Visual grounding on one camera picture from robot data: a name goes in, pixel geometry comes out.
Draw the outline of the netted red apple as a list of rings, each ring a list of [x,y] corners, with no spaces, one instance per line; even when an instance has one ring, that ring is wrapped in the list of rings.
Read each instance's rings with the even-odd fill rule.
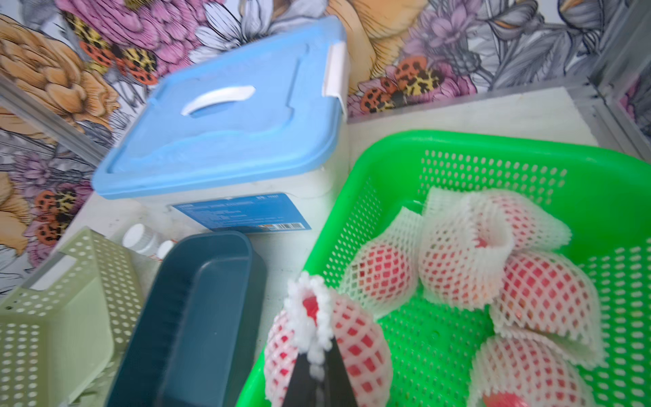
[[[286,398],[298,356],[308,359],[307,377],[325,377],[332,339],[359,406],[385,406],[393,367],[388,343],[373,316],[356,301],[302,272],[288,282],[288,296],[269,331],[264,350],[264,394],[273,406]]]

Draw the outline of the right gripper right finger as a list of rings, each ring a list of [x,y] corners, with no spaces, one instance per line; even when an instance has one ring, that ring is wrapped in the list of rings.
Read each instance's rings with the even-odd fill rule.
[[[354,390],[335,337],[331,344],[331,349],[325,353],[325,406],[357,407]]]

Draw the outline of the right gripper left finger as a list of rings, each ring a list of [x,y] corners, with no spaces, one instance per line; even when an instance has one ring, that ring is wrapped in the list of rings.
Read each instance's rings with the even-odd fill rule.
[[[299,354],[282,407],[315,407],[317,381],[310,376],[307,354]]]

